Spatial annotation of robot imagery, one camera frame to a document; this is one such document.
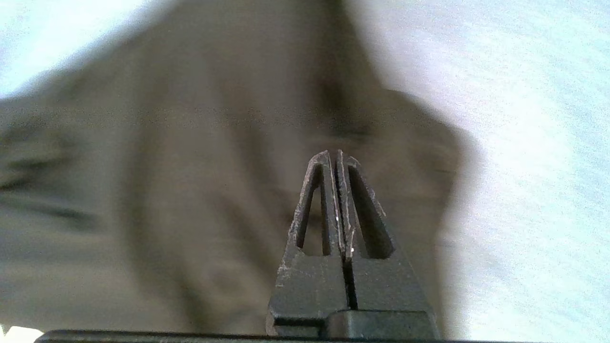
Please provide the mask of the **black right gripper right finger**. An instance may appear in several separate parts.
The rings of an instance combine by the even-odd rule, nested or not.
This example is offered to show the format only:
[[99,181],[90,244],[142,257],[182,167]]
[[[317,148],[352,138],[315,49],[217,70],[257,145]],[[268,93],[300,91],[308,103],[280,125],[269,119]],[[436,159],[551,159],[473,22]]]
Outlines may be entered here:
[[335,337],[438,339],[435,315],[423,287],[399,251],[360,163],[338,151],[335,175],[348,298],[348,308],[335,313]]

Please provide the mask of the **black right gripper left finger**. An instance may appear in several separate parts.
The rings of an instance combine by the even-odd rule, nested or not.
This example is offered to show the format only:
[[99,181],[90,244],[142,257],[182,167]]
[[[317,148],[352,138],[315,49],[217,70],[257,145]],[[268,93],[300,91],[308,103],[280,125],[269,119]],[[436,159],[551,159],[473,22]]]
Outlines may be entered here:
[[[320,189],[325,223],[320,256],[303,252],[316,189]],[[331,156],[323,151],[310,159],[305,172],[268,304],[266,332],[270,336],[326,336],[329,315],[348,308],[343,271],[337,187]]]

